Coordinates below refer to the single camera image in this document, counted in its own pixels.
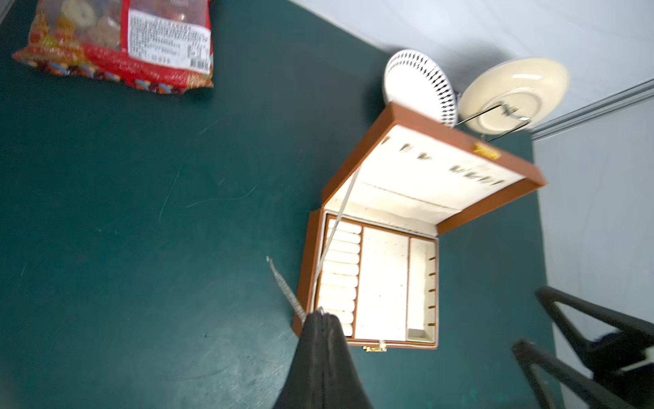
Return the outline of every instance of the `plate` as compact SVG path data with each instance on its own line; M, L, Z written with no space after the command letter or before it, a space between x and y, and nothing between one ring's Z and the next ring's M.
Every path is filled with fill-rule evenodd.
M416 50L395 53L384 71L384 101L393 101L449 127L456 125L456 97L445 73Z
M504 102L517 109L514 116L531 118L533 128L554 111L566 95L570 75L566 68L547 58L513 60L493 67L475 79L461 96L458 113L462 120ZM524 122L494 109L466 122L475 132L496 135Z

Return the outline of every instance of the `gold latch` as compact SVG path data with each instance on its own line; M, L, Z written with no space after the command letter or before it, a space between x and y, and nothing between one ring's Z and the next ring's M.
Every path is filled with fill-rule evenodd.
M365 352L386 352L386 342L379 341L379 346L377 347L364 347Z
M475 148L473 151L474 153L490 160L497 160L502 155L497 149L482 142L475 142Z

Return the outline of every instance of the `dark green floor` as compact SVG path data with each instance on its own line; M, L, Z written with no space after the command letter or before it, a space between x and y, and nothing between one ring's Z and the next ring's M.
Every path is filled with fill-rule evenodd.
M296 286L388 56L285 0L216 0L216 88L158 96L14 63L34 4L0 27L0 406L269 408L297 339L266 255ZM442 237L440 268L437 351L351 349L375 407L535 407L509 347L553 349L536 196Z

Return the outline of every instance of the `wall baseboard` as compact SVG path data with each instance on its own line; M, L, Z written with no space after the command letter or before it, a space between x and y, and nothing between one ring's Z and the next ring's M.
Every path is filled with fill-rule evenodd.
M13 6L15 2L15 0L8 0L6 3L5 1L7 0L0 0L0 24L2 24L2 21L5 19L7 13L11 9L11 6Z
M643 82L635 87L608 96L584 108L536 126L532 130L532 140L538 141L556 135L584 122L610 114L618 109L654 98L654 79Z

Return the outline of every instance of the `red snack bag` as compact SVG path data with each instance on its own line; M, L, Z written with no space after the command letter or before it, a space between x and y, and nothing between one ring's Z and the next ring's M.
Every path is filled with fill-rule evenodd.
M14 59L159 94L213 87L209 0L39 0Z

